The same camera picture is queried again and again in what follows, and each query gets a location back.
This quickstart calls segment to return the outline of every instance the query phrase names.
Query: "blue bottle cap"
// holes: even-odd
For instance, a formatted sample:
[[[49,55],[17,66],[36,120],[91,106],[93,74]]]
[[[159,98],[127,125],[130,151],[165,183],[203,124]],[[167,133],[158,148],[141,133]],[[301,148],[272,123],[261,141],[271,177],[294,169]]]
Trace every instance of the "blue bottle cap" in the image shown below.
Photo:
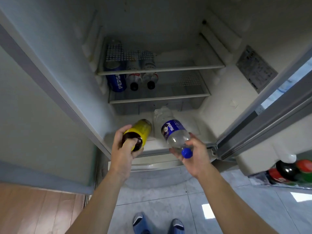
[[[184,149],[182,149],[181,154],[182,154],[182,156],[185,157],[185,158],[190,158],[190,157],[193,156],[193,152],[192,152],[192,150],[191,150],[190,148],[184,148]]]

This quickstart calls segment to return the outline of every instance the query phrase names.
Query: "blue slipper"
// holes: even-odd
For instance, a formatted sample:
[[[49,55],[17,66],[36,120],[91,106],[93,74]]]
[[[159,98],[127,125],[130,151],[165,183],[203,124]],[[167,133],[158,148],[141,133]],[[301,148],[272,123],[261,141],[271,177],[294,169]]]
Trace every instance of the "blue slipper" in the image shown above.
[[[168,234],[185,234],[183,223],[178,220],[172,220]]]
[[[133,218],[133,230],[135,234],[150,234],[149,227],[142,212]]]

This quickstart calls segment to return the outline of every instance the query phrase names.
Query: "wooden floor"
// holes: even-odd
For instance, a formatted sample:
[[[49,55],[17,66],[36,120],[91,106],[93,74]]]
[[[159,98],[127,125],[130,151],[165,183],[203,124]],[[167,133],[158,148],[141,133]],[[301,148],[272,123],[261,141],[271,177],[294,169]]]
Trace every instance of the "wooden floor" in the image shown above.
[[[64,234],[81,212],[83,195],[0,183],[0,233]]]

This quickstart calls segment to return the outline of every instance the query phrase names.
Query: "person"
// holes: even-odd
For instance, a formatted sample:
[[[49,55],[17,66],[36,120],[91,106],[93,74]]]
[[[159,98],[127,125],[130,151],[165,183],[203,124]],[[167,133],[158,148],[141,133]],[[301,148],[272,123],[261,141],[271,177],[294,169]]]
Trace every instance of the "person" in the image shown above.
[[[130,128],[131,125],[127,125],[117,130],[112,146],[110,169],[88,205],[66,234],[108,232],[120,188],[130,176],[132,160],[142,153],[142,149],[131,152],[137,139],[127,139],[123,145],[121,144],[123,133]],[[199,181],[222,232],[224,234],[277,233],[236,194],[210,163],[205,144],[193,134],[190,133],[190,136],[191,139],[185,144],[193,146],[193,157],[185,159],[174,149],[170,149],[170,152],[181,160],[188,172]],[[135,234],[150,233],[143,213],[135,215],[133,226]],[[182,222],[174,219],[169,233],[183,234],[184,232]]]

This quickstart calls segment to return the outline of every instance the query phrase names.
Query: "blue can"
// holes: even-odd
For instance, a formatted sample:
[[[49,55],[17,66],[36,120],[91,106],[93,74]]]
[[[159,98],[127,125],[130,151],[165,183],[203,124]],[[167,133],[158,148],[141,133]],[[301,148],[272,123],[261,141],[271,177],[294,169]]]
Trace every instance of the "blue can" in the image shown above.
[[[108,61],[105,64],[105,69],[107,71],[119,71],[125,70],[125,67],[119,61]],[[114,92],[122,92],[127,88],[125,74],[110,74],[107,75],[108,86]]]

